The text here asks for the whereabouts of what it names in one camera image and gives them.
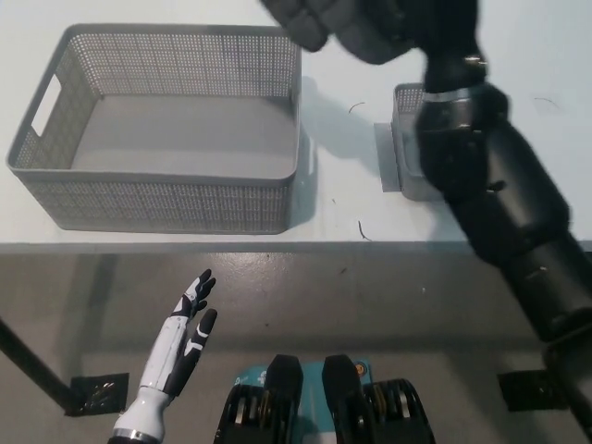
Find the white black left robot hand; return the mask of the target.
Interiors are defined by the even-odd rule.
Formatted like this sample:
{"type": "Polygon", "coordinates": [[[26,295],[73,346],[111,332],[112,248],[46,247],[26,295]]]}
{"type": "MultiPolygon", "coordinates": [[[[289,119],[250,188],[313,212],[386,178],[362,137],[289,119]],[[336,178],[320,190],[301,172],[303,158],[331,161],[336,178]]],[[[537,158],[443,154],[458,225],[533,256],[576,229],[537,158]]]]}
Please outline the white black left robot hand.
{"type": "Polygon", "coordinates": [[[217,319],[217,311],[206,307],[215,284],[207,269],[184,291],[154,342],[140,381],[142,389],[155,389],[173,399],[185,388],[217,319]]]}

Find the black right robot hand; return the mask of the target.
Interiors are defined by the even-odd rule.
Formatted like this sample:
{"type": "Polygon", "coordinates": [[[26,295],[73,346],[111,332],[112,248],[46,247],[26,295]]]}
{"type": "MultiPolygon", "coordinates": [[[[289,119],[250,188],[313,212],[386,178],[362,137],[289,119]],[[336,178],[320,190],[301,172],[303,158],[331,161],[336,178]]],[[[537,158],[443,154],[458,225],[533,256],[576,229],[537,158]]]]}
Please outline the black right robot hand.
{"type": "Polygon", "coordinates": [[[421,50],[428,93],[446,93],[484,82],[487,62],[476,39],[478,3],[388,1],[389,41],[399,53],[421,50]]]}

